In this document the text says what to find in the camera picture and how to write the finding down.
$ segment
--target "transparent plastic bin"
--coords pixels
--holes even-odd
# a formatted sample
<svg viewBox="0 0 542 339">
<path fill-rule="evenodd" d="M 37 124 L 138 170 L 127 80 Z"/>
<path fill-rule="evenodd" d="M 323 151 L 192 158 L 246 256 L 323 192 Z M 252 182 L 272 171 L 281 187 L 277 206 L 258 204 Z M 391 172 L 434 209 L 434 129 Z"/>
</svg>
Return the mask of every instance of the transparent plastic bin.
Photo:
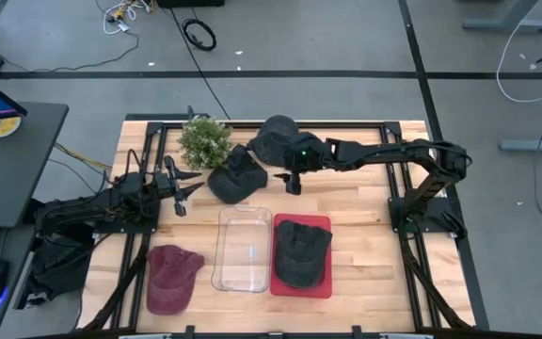
<svg viewBox="0 0 542 339">
<path fill-rule="evenodd" d="M 225 207 L 218 216 L 215 271 L 217 290 L 263 292 L 269 286 L 271 211 L 250 206 Z"/>
</svg>

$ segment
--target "gray floor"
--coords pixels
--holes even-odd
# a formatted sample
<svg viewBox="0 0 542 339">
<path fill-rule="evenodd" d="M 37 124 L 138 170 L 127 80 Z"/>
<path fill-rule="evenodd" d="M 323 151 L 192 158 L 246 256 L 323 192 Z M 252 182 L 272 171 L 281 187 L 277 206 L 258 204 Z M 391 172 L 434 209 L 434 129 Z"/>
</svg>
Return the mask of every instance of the gray floor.
<svg viewBox="0 0 542 339">
<path fill-rule="evenodd" d="M 502 15 L 512 3 L 409 0 L 426 70 L 494 72 L 507 35 L 463 31 L 461 20 Z M 415 70 L 396 1 L 228 0 L 223 8 L 197 11 L 218 37 L 212 53 L 195 52 L 206 71 Z M 187 9 L 177 13 L 180 20 L 190 17 Z M 542 2 L 531 17 L 542 19 Z M 140 35 L 139 49 L 119 62 L 84 71 L 195 70 L 167 16 L 139 11 L 129 26 Z M 9 0 L 0 17 L 0 53 L 28 69 L 97 62 L 133 43 L 131 37 L 106 36 L 102 15 L 90 2 Z M 528 72 L 541 56 L 542 35 L 516 36 L 503 68 Z M 19 70 L 7 66 L 4 71 Z M 417 80 L 251 78 L 210 83 L 235 119 L 279 113 L 297 119 L 426 119 Z M 542 81 L 503 84 L 518 98 L 542 95 Z M 430 87 L 445 138 L 466 147 L 474 158 L 458 191 L 490 326 L 542 333 L 542 217 L 534 207 L 533 158 L 497 148 L 504 137 L 538 137 L 542 103 L 512 103 L 489 80 L 431 80 Z M 58 141 L 107 163 L 127 113 L 176 113 L 192 105 L 222 117 L 200 79 L 0 80 L 0 89 L 19 101 L 68 104 L 71 112 Z M 99 183 L 96 174 L 60 153 L 52 157 L 72 164 L 93 186 Z M 47 201 L 87 194 L 67 169 L 48 164 L 36 197 Z M 542 199 L 542 156 L 539 195 Z M 68 331 L 77 308 L 75 294 L 47 307 L 12 311 L 0 338 Z"/>
</svg>

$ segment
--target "green plant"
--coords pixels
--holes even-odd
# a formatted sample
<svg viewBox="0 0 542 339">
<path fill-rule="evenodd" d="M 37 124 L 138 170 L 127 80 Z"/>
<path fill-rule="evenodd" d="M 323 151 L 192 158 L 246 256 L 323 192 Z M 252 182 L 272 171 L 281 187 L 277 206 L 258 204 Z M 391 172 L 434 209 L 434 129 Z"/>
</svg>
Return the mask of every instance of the green plant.
<svg viewBox="0 0 542 339">
<path fill-rule="evenodd" d="M 196 117 L 184 123 L 179 138 L 183 161 L 192 170 L 222 166 L 231 150 L 230 134 L 230 127 L 212 118 Z"/>
</svg>

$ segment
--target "baseball cap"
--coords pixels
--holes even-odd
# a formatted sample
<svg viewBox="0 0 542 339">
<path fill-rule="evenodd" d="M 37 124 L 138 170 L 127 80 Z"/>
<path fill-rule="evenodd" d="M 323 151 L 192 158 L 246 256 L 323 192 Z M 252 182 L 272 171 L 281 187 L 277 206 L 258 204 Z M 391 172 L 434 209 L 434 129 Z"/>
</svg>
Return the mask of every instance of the baseball cap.
<svg viewBox="0 0 542 339">
<path fill-rule="evenodd" d="M 247 147 L 267 165 L 284 167 L 284 153 L 290 138 L 298 134 L 298 125 L 291 118 L 277 115 L 267 119 Z"/>
<path fill-rule="evenodd" d="M 267 186 L 267 172 L 248 153 L 244 145 L 236 145 L 225 165 L 209 175 L 208 187 L 224 203 L 238 203 L 259 188 Z"/>
<path fill-rule="evenodd" d="M 196 272 L 204 257 L 175 245 L 157 246 L 148 252 L 147 307 L 153 315 L 175 315 L 183 311 L 194 292 Z"/>
<path fill-rule="evenodd" d="M 278 278 L 296 288 L 320 283 L 332 233 L 290 220 L 282 221 L 277 232 L 275 271 Z"/>
</svg>

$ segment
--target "red tray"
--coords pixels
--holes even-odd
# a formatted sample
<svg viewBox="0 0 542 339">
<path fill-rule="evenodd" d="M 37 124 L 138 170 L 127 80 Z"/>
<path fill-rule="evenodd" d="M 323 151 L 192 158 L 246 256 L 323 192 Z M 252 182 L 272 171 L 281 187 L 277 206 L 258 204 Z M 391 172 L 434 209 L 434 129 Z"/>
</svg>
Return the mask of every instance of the red tray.
<svg viewBox="0 0 542 339">
<path fill-rule="evenodd" d="M 293 288 L 283 283 L 275 274 L 275 247 L 278 242 L 276 228 L 284 220 L 290 220 L 309 226 L 317 226 L 331 232 L 331 221 L 323 216 L 302 216 L 278 214 L 273 218 L 273 250 L 271 252 L 271 294 L 274 296 L 304 297 L 328 299 L 331 297 L 331 244 L 327 247 L 326 267 L 321 282 L 311 288 Z"/>
</svg>

